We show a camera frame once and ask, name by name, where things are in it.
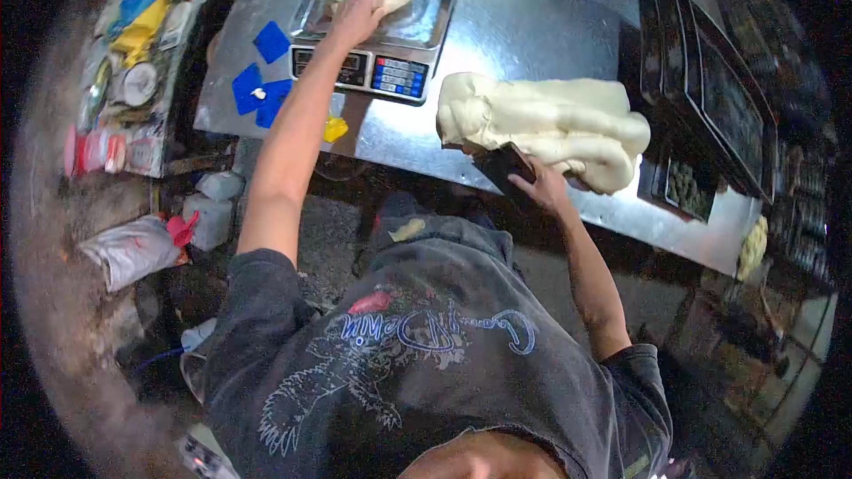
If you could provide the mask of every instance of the dark gray t-shirt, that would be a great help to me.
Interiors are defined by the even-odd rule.
[[[365,277],[319,319],[284,255],[233,259],[205,407],[242,477],[394,477],[470,429],[536,442],[569,477],[655,473],[671,444],[655,347],[595,362],[511,270],[509,234],[420,218],[399,243],[408,219],[383,219]]]

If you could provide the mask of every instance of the blue hose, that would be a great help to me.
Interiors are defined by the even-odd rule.
[[[135,367],[135,369],[133,370],[133,376],[139,375],[139,372],[144,370],[148,365],[150,365],[154,361],[159,361],[160,359],[163,359],[165,357],[171,357],[171,356],[181,354],[181,353],[183,353],[183,348],[170,349],[169,351],[164,351],[163,353],[159,353],[156,356],[151,357],[150,359],[148,359],[147,361],[145,361],[143,364],[139,365],[138,367]]]

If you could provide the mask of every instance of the man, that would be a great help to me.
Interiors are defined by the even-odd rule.
[[[515,184],[558,219],[590,357],[511,268],[511,237],[380,214],[375,258],[337,311],[299,298],[299,215],[343,59],[379,0],[347,0],[263,144],[207,365],[207,422],[243,477],[633,477],[671,420],[654,346],[632,346],[612,276],[533,159]]]

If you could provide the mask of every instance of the stainless steel table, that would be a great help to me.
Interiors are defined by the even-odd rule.
[[[257,62],[265,81],[289,76],[287,59],[267,65],[252,39],[270,20],[285,29],[300,0],[236,0],[198,102],[195,127],[265,137],[255,116],[239,116],[231,81]],[[392,165],[497,192],[462,152],[442,149],[435,131],[437,94],[444,76],[474,71],[506,80],[580,77],[614,80],[619,68],[619,24],[639,25],[637,0],[456,0],[432,95],[421,107],[337,93],[332,110],[349,133],[324,150]],[[613,196],[569,188],[586,222],[612,229],[706,267],[732,275],[743,238],[760,212],[753,199],[717,196],[708,224],[684,221],[639,198],[640,171]]]

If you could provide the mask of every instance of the scale keypad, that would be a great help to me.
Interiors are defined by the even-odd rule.
[[[372,88],[420,98],[429,66],[377,56],[373,65]]]

